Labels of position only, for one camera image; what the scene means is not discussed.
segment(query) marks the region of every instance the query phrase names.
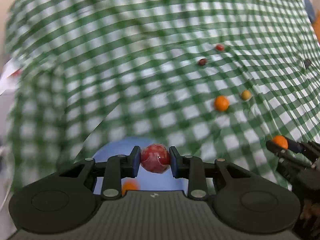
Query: small red ball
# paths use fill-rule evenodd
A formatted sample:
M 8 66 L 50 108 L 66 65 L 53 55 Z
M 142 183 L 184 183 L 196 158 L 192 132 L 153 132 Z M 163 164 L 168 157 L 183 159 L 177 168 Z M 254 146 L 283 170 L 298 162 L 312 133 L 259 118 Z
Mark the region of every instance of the small red ball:
M 18 70 L 16 70 L 15 72 L 13 72 L 13 73 L 10 75 L 10 77 L 19 76 L 20 74 L 21 74 L 21 70 L 18 69 Z
M 216 45 L 216 49 L 217 49 L 218 51 L 224 51 L 224 46 L 223 46 L 222 44 L 217 44 L 217 45 Z
M 161 144 L 151 144 L 140 153 L 140 164 L 153 173 L 164 173 L 170 166 L 170 155 Z
M 207 63 L 207 59 L 206 58 L 202 58 L 201 60 L 198 61 L 198 65 L 199 66 L 204 66 Z

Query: metal screw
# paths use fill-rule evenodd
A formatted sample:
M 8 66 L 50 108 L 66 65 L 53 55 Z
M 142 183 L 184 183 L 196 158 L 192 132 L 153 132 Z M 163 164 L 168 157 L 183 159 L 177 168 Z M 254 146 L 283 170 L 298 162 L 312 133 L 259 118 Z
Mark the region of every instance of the metal screw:
M 195 197 L 195 198 L 203 198 L 207 195 L 207 193 L 201 189 L 195 189 L 193 191 L 191 191 L 191 196 Z
M 114 188 L 108 188 L 108 189 L 105 189 L 103 191 L 103 194 L 106 196 L 106 197 L 115 197 L 119 194 L 119 191 L 117 191 L 116 189 Z

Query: orange ball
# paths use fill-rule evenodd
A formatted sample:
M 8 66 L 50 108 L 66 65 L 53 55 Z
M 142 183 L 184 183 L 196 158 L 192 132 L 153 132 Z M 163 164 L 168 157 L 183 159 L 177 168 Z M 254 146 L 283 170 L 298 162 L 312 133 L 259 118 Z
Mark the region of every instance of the orange ball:
M 277 135 L 277 136 L 275 136 L 273 139 L 272 139 L 272 141 L 275 143 L 275 144 L 277 144 L 277 145 L 279 145 L 281 148 L 283 148 L 283 149 L 288 149 L 288 141 L 287 141 L 287 139 L 285 138 L 285 137 L 283 137 L 282 135 Z
M 218 96 L 214 101 L 214 108 L 218 111 L 226 111 L 229 107 L 229 100 L 225 96 Z
M 140 186 L 135 179 L 128 179 L 122 185 L 122 195 L 125 194 L 127 190 L 139 190 Z
M 249 100 L 251 98 L 251 93 L 248 90 L 245 90 L 241 93 L 241 97 L 243 100 Z

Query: blue container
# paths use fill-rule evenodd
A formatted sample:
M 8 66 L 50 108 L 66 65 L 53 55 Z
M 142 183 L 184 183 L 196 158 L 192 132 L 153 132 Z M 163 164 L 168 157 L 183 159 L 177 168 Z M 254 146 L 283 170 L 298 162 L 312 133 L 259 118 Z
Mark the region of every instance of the blue container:
M 115 141 L 106 144 L 98 150 L 93 158 L 96 162 L 105 162 L 109 157 L 125 154 L 129 155 L 135 145 L 140 146 L 141 149 L 155 143 L 154 140 L 141 137 L 127 137 L 121 141 Z M 168 191 L 168 190 L 186 190 L 188 180 L 175 179 L 172 176 L 171 169 L 168 169 L 163 174 L 156 174 L 146 171 L 142 166 L 139 168 L 138 176 L 135 178 L 140 185 L 140 190 L 151 191 Z M 102 178 L 98 178 L 94 194 L 100 194 L 102 187 Z

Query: checkered fabric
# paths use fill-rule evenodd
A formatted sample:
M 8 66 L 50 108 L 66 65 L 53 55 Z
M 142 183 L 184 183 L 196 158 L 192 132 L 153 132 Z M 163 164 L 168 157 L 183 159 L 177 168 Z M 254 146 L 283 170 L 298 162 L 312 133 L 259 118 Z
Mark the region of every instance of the checkered fabric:
M 320 142 L 320 46 L 301 0 L 16 0 L 7 48 L 23 67 L 14 190 L 128 136 L 287 186 L 265 141 Z

